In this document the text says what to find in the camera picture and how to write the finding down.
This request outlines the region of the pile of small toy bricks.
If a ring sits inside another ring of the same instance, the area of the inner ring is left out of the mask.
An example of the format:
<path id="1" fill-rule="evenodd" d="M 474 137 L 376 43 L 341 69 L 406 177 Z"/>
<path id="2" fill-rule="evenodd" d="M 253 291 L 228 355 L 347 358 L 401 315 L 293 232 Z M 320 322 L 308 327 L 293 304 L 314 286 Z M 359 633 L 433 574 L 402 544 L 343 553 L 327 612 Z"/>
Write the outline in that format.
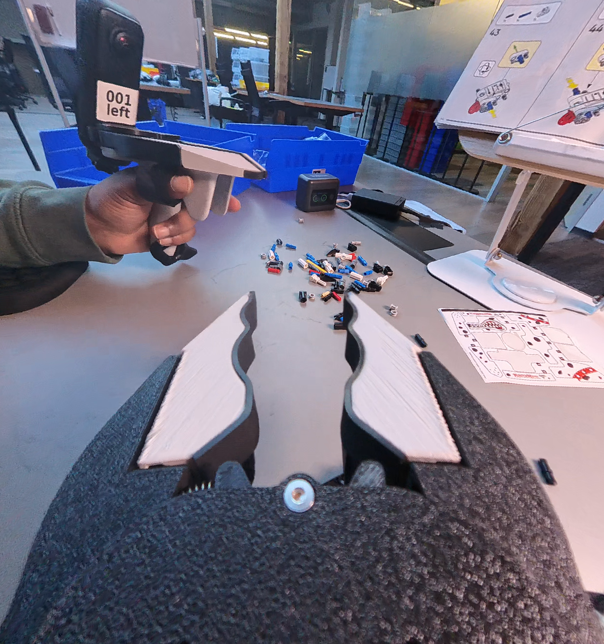
<path id="1" fill-rule="evenodd" d="M 293 243 L 277 238 L 259 252 L 264 270 L 271 276 L 286 276 L 291 283 L 292 301 L 305 308 L 319 303 L 338 307 L 332 315 L 334 330 L 344 328 L 343 304 L 348 294 L 377 294 L 394 275 L 386 261 L 367 259 L 362 241 L 334 242 L 316 253 L 304 253 Z"/>

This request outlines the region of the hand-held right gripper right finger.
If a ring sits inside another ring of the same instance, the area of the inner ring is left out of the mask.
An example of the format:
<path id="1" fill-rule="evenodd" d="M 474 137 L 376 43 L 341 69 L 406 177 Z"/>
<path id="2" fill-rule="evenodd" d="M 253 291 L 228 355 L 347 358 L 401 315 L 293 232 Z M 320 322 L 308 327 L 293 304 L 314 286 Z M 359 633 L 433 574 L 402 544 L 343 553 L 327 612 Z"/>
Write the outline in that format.
<path id="1" fill-rule="evenodd" d="M 344 473 L 376 461 L 385 473 L 410 463 L 460 464 L 419 350 L 354 294 L 344 300 L 346 382 L 341 442 Z"/>

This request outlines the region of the blue plastic bin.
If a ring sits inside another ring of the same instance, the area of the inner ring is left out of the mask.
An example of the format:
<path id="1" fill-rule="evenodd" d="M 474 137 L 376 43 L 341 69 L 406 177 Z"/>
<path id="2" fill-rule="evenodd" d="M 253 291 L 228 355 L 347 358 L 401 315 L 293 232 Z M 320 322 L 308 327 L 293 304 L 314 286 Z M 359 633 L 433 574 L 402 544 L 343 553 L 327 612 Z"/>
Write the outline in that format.
<path id="1" fill-rule="evenodd" d="M 269 193 L 294 191 L 300 174 L 323 170 L 352 185 L 368 142 L 321 127 L 228 123 L 227 131 L 252 138 L 253 157 L 267 172 L 253 184 Z"/>
<path id="2" fill-rule="evenodd" d="M 177 135 L 182 141 L 230 149 L 252 156 L 255 135 L 206 125 L 153 120 L 138 122 L 137 128 L 153 133 Z M 104 180 L 107 174 L 97 170 L 87 156 L 76 127 L 40 132 L 40 139 L 52 180 L 57 188 L 84 187 Z"/>

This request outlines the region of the person's left hand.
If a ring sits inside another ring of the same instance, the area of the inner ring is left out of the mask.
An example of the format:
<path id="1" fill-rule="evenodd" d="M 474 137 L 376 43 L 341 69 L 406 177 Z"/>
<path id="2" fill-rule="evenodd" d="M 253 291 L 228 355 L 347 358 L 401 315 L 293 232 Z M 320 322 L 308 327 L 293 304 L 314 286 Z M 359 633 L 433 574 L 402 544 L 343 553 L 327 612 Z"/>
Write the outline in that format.
<path id="1" fill-rule="evenodd" d="M 86 225 L 96 245 L 108 256 L 144 253 L 152 241 L 162 246 L 186 244 L 195 235 L 195 222 L 185 208 L 150 227 L 152 203 L 136 186 L 137 168 L 115 173 L 92 186 L 86 196 Z"/>

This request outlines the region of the grey desk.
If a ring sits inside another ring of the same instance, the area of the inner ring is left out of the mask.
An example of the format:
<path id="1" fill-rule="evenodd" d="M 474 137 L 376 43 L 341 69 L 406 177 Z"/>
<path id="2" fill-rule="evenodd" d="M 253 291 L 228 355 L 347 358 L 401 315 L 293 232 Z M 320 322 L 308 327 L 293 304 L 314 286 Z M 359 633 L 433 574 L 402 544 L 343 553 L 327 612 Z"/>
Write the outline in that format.
<path id="1" fill-rule="evenodd" d="M 480 306 L 432 277 L 423 262 L 342 211 L 302 215 L 288 195 L 249 189 L 242 208 L 196 228 L 198 255 L 163 267 L 149 254 L 92 263 L 62 296 L 0 318 L 0 625 L 41 520 L 73 463 L 153 370 L 253 290 L 258 327 L 249 369 L 259 415 L 257 486 L 294 473 L 341 472 L 346 379 L 335 301 L 302 305 L 305 273 L 268 274 L 260 253 L 277 237 L 293 260 L 334 242 L 362 242 L 390 264 L 380 293 L 362 300 L 428 349 L 501 424 L 529 459 L 548 460 L 544 486 L 587 590 L 604 590 L 604 390 L 483 382 L 439 313 Z M 300 224 L 298 218 L 304 217 Z"/>

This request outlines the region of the frosted glass partition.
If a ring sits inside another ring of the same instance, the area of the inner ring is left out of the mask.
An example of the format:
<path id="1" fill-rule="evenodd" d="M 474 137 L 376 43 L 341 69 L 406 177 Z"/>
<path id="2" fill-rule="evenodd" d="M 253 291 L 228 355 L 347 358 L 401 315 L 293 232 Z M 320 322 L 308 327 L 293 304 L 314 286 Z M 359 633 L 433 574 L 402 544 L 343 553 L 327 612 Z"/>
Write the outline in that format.
<path id="1" fill-rule="evenodd" d="M 348 100 L 365 92 L 444 101 L 501 1 L 357 1 L 346 52 Z"/>

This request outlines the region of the black power adapter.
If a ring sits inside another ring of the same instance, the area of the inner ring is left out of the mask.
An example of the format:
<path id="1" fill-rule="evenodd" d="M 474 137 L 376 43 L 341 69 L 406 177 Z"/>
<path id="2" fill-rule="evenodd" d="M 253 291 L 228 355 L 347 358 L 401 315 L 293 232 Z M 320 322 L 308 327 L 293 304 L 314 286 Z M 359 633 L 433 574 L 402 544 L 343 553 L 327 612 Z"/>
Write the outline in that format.
<path id="1" fill-rule="evenodd" d="M 385 221 L 397 221 L 406 199 L 379 190 L 361 188 L 350 199 L 350 210 Z"/>

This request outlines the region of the wooden pillar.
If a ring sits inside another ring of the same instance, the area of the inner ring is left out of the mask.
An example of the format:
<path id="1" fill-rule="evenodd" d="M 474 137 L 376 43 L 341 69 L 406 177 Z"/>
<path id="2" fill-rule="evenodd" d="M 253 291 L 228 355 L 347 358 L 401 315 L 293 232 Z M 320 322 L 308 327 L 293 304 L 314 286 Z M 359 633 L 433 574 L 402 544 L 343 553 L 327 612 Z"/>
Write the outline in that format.
<path id="1" fill-rule="evenodd" d="M 276 1 L 274 93 L 279 95 L 288 93 L 291 8 L 291 0 Z"/>

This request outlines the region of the sticker sheet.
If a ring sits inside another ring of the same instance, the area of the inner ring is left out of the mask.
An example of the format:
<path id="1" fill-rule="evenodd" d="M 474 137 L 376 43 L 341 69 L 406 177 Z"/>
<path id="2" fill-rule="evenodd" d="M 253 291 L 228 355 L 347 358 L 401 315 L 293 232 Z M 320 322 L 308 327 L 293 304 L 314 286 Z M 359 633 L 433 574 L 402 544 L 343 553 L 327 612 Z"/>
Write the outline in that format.
<path id="1" fill-rule="evenodd" d="M 604 366 L 544 315 L 439 311 L 485 382 L 604 389 Z"/>

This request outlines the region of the open instruction booklet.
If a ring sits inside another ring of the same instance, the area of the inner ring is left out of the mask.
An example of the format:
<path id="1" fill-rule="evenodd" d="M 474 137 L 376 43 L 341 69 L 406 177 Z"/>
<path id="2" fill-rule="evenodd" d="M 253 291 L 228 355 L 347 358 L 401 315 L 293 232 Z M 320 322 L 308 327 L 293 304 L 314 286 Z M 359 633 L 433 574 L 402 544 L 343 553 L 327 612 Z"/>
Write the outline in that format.
<path id="1" fill-rule="evenodd" d="M 604 1 L 506 1 L 435 123 L 604 146 Z"/>

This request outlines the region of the white booklet stand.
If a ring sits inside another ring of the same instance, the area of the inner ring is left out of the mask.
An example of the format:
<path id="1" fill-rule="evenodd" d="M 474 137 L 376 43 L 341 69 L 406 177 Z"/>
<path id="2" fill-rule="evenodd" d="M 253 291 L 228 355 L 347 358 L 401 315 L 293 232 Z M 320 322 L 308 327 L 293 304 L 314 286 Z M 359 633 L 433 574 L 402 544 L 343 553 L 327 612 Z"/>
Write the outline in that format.
<path id="1" fill-rule="evenodd" d="M 522 169 L 488 251 L 468 251 L 430 262 L 429 273 L 489 309 L 550 313 L 591 360 L 604 366 L 604 298 L 588 295 L 511 260 L 499 242 L 532 172 L 604 187 L 604 147 L 551 135 L 512 131 L 500 135 L 463 130 L 473 157 L 506 160 Z"/>

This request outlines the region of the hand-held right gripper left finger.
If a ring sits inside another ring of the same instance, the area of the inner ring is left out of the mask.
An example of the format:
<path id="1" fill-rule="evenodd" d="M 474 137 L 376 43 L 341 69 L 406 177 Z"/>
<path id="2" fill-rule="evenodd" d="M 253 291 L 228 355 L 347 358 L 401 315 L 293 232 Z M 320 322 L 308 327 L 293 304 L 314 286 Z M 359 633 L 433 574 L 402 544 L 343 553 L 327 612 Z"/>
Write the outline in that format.
<path id="1" fill-rule="evenodd" d="M 256 326 L 249 292 L 184 347 L 137 456 L 140 469 L 187 465 L 195 479 L 214 479 L 236 461 L 255 477 L 259 420 L 247 371 Z"/>

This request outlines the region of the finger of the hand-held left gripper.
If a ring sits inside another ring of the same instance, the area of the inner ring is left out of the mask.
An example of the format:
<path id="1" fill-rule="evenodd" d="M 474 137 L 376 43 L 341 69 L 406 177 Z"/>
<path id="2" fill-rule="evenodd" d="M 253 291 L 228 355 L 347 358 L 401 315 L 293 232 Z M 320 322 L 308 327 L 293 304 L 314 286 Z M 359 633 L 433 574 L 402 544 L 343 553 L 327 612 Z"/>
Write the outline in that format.
<path id="1" fill-rule="evenodd" d="M 211 174 L 262 180 L 267 176 L 266 169 L 245 153 L 190 142 L 177 145 L 184 172 L 192 178 Z"/>

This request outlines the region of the black box device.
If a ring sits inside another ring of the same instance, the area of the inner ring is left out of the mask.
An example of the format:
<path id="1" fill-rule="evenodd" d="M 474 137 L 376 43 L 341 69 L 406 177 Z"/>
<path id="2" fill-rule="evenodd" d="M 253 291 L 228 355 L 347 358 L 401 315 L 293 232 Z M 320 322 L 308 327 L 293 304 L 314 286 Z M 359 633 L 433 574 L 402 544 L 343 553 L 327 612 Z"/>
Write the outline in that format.
<path id="1" fill-rule="evenodd" d="M 331 211 L 336 207 L 340 181 L 329 173 L 300 174 L 296 207 L 306 213 Z"/>

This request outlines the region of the dark background desk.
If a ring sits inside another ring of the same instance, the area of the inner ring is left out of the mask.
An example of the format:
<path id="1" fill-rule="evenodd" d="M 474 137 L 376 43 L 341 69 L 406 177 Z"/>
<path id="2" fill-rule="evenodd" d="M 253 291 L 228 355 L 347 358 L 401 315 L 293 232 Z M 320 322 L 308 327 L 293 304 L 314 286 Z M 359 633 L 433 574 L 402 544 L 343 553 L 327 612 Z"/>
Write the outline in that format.
<path id="1" fill-rule="evenodd" d="M 331 102 L 318 101 L 300 97 L 291 97 L 277 93 L 257 93 L 251 99 L 246 92 L 237 92 L 230 98 L 239 109 L 231 109 L 222 105 L 211 106 L 210 116 L 220 122 L 220 127 L 225 121 L 242 124 L 261 124 L 265 118 L 272 118 L 274 123 L 297 125 L 298 117 L 305 117 L 311 112 L 325 116 L 324 128 L 336 130 L 337 118 L 349 115 L 362 116 L 363 109 L 358 106 L 347 106 Z"/>

